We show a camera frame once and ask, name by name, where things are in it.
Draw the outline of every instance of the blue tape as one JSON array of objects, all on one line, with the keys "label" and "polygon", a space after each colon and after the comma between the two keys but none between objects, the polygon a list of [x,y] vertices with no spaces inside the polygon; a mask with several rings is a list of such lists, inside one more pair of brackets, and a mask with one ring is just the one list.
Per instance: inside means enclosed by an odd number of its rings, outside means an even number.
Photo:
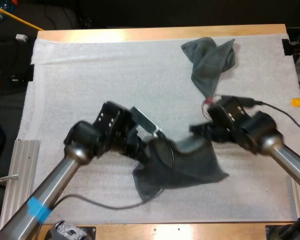
[{"label": "blue tape", "polygon": [[27,202],[27,206],[27,213],[31,216],[34,216],[41,224],[45,222],[45,220],[51,213],[51,210],[34,196],[29,199],[29,201]]}]

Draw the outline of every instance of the dark gray towel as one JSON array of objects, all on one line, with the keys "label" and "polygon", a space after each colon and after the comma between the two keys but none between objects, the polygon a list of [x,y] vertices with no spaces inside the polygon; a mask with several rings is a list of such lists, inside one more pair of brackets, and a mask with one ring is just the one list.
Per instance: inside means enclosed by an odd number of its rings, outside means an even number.
[{"label": "dark gray towel", "polygon": [[135,187],[143,200],[160,189],[217,183],[228,176],[219,167],[211,141],[203,137],[191,136],[178,143],[153,138],[145,152],[148,162],[133,170]]},{"label": "dark gray towel", "polygon": [[234,41],[217,46],[212,38],[203,37],[181,46],[193,63],[191,79],[205,98],[214,95],[220,74],[235,65]]}]

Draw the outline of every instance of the yellow cable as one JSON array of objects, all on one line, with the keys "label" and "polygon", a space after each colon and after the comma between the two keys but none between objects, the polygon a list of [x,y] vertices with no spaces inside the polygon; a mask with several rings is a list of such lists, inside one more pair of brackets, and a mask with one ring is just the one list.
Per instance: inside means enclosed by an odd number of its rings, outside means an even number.
[{"label": "yellow cable", "polygon": [[17,20],[17,21],[19,21],[19,22],[22,22],[23,24],[28,25],[28,26],[30,26],[30,27],[32,27],[32,28],[34,28],[34,29],[37,29],[37,30],[39,30],[39,31],[44,31],[42,28],[40,28],[40,27],[38,27],[38,26],[36,26],[36,25],[33,25],[32,23],[27,22],[27,21],[25,21],[25,20],[23,20],[23,19],[21,19],[21,18],[15,16],[15,15],[11,14],[10,12],[7,12],[7,11],[1,9],[1,8],[0,8],[0,12],[6,14],[6,15],[8,15],[9,17],[11,17],[11,18],[13,18],[13,19],[15,19],[15,20]]}]

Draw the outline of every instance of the yellow connector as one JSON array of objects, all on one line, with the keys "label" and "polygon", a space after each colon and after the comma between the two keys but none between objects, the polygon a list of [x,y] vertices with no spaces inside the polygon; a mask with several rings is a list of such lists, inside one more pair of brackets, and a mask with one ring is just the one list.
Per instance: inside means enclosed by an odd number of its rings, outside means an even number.
[{"label": "yellow connector", "polygon": [[291,99],[291,105],[293,107],[300,107],[300,98],[292,98]]}]

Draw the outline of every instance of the white towel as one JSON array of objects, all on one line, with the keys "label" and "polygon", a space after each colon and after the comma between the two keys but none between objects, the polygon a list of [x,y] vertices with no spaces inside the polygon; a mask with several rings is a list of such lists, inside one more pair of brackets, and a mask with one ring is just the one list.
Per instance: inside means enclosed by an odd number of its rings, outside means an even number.
[{"label": "white towel", "polygon": [[[215,37],[218,45],[233,37]],[[300,123],[293,59],[285,56],[286,34],[234,37],[236,64],[221,75],[217,94],[252,97],[287,111]],[[204,121],[202,94],[191,81],[192,63],[181,50],[189,39],[125,43],[55,43],[38,39],[32,62],[34,80],[27,89],[19,139],[41,141],[34,187],[63,158],[63,140],[79,120],[93,122],[102,104],[136,106],[177,141],[189,125]],[[285,142],[300,154],[300,129],[267,107]],[[288,175],[270,157],[253,155],[235,144],[213,144],[221,168],[220,183],[166,190],[135,209],[113,211],[68,199],[50,215],[75,224],[292,221],[296,219]],[[117,153],[83,166],[63,196],[81,194],[113,206],[138,203],[132,170],[136,162]]]}]

